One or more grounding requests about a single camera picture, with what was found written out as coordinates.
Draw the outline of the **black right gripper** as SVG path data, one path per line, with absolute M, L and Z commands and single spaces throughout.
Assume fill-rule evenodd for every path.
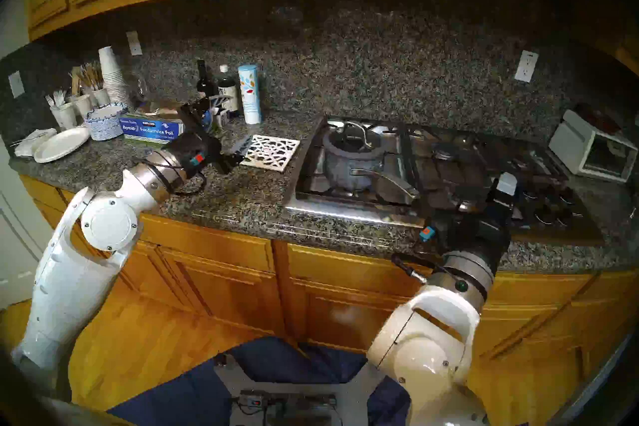
M 514 208 L 517 178 L 503 172 L 496 181 L 493 202 L 480 213 L 437 211 L 426 222 L 423 243 L 443 255 L 469 252 L 486 264 L 500 264 L 510 245 L 508 229 Z

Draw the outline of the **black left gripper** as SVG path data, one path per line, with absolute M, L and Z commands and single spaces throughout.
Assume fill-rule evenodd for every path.
M 221 141 L 209 134 L 218 134 L 229 122 L 229 111 L 224 104 L 229 97 L 202 97 L 179 107 L 179 118 L 185 129 L 201 128 L 206 133 L 184 132 L 171 141 L 171 155 L 193 177 L 207 164 L 219 157 L 219 174 L 227 175 L 244 160 L 251 146 L 253 134 L 247 134 L 221 152 Z

